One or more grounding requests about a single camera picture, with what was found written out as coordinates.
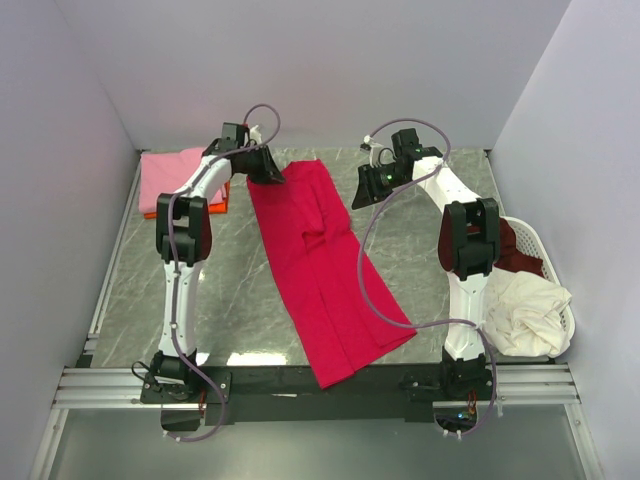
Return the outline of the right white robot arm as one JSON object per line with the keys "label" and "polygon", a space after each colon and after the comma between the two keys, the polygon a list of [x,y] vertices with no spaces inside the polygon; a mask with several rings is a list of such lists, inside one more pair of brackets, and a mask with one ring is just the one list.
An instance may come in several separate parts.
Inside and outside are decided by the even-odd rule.
{"label": "right white robot arm", "polygon": [[437,254],[448,279],[450,320],[436,388],[460,399],[492,381],[482,325],[485,290],[501,253],[498,203],[467,187],[447,165],[448,154],[423,146],[415,129],[401,129],[391,140],[393,159],[386,163],[386,147],[371,135],[364,137],[361,149],[369,162],[358,167],[352,208],[385,205],[403,188],[415,185],[440,211]]}

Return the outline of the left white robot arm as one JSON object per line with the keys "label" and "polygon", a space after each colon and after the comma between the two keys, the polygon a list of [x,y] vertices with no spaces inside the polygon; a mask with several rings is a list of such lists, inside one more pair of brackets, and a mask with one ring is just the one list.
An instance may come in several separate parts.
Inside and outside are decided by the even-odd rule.
{"label": "left white robot arm", "polygon": [[155,239],[165,275],[164,320],[158,351],[141,377],[143,403],[194,402],[212,390],[196,371],[196,299],[213,245],[209,203],[236,174],[266,185],[285,182],[260,127],[247,121],[225,123],[188,180],[158,197]]}

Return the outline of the crimson red t-shirt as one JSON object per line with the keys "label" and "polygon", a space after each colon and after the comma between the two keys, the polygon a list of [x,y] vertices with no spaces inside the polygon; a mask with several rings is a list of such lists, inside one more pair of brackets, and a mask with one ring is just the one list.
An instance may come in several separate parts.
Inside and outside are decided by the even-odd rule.
{"label": "crimson red t-shirt", "polygon": [[247,187],[272,276],[319,386],[355,374],[416,334],[360,243],[329,171],[293,162],[284,183]]}

